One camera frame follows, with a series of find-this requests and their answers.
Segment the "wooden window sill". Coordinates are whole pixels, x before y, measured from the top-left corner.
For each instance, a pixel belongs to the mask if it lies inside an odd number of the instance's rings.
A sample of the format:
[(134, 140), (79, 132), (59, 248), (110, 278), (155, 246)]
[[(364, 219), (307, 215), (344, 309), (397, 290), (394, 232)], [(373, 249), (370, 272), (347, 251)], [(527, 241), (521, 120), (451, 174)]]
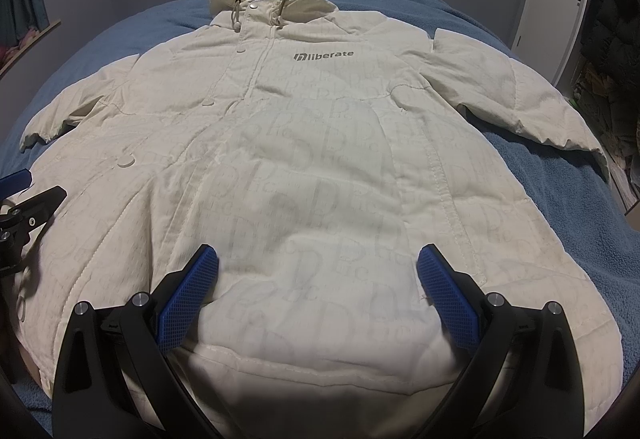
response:
[(30, 48), (36, 46), (40, 40), (43, 40), (51, 32), (62, 24), (60, 19), (54, 20), (42, 31), (30, 29), (26, 36), (14, 47), (1, 48), (1, 70), (0, 77), (6, 75), (10, 69), (15, 66), (16, 62), (26, 55)]

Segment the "white wardrobe with drawers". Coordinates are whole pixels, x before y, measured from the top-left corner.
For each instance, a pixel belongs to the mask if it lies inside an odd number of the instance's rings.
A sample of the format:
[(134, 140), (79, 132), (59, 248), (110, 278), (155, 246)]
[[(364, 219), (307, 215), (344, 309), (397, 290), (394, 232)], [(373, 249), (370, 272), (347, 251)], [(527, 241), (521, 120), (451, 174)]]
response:
[(639, 1), (589, 0), (579, 43), (573, 99), (629, 211), (639, 202)]

